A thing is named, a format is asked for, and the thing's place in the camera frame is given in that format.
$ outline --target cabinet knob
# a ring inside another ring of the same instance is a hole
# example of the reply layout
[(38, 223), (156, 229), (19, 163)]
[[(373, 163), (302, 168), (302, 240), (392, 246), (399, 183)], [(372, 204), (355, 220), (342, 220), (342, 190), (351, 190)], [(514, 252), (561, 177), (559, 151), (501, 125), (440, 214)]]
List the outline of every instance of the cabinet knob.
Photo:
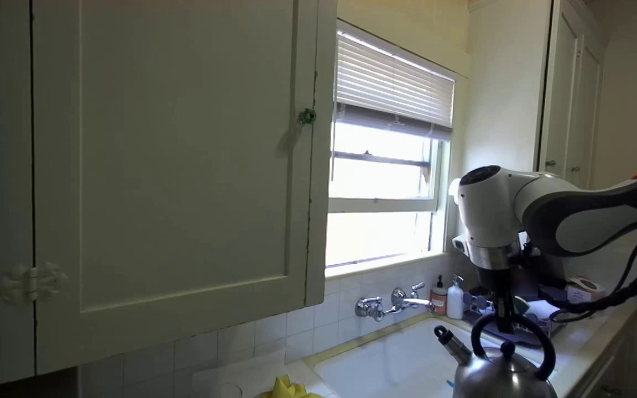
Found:
[(314, 125), (314, 122), (317, 122), (314, 108), (302, 108), (302, 111), (299, 114), (299, 122), (301, 122), (301, 125)]

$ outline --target black handle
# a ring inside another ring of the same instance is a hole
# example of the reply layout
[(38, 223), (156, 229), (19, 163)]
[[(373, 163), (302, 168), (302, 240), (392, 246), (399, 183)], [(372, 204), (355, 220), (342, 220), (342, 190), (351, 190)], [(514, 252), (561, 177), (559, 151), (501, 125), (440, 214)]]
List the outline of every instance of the black handle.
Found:
[[(529, 318), (524, 318), (524, 316), (520, 316), (520, 314), (514, 314), (512, 321), (520, 323), (520, 326), (524, 326), (524, 327), (527, 327), (529, 333), (533, 333), (535, 339), (540, 340), (540, 348), (541, 348), (541, 351), (544, 351), (544, 358), (541, 358), (541, 366), (535, 369), (535, 379), (538, 379), (538, 381), (547, 381), (547, 379), (553, 375), (555, 364), (558, 364), (558, 354), (555, 354), (553, 340), (538, 327), (538, 323), (533, 323), (533, 321), (529, 321)], [(480, 358), (487, 356), (487, 351), (485, 351), (481, 346), (480, 346), (480, 334), (481, 334), (481, 329), (485, 329), (489, 323), (495, 323), (495, 314), (487, 314), (487, 316), (478, 318), (478, 323), (475, 323), (474, 329), (470, 329), (470, 348), (474, 348), (474, 354), (480, 356)]]

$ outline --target cabinet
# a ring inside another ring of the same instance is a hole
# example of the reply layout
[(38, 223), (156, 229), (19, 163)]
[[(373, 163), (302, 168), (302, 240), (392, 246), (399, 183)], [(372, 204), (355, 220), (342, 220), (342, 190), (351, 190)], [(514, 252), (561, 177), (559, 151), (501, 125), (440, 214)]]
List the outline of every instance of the cabinet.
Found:
[(470, 3), (465, 168), (500, 163), (589, 187), (599, 61), (576, 0)]
[(318, 304), (331, 71), (331, 0), (0, 0), (0, 383)]

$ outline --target kettle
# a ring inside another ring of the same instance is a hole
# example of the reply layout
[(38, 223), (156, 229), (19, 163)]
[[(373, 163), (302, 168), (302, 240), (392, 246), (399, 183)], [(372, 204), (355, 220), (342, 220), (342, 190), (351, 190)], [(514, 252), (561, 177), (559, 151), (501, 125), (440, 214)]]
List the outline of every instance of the kettle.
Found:
[(501, 344), (500, 350), (485, 350), (480, 346), (480, 334), (491, 321), (495, 321), (495, 314), (481, 316), (474, 326), (474, 351), (469, 351), (446, 327), (434, 327), (438, 340), (457, 364), (453, 398), (555, 398), (558, 394), (547, 381), (555, 369), (555, 348), (547, 334), (529, 318), (512, 318), (514, 323), (530, 329), (544, 350), (544, 360), (540, 368), (535, 368), (514, 354), (514, 346), (510, 340)]

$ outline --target sink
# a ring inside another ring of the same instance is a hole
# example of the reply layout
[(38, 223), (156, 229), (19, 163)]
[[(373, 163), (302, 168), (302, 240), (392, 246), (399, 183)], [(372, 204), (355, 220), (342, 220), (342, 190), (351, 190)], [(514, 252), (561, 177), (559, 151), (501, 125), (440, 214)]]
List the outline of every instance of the sink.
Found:
[[(435, 340), (435, 326), (440, 326), (435, 318), (424, 318), (408, 327), (393, 327), (376, 340), (309, 360), (309, 368), (342, 398), (451, 396), (455, 360)], [(469, 340), (467, 329), (446, 327)]]

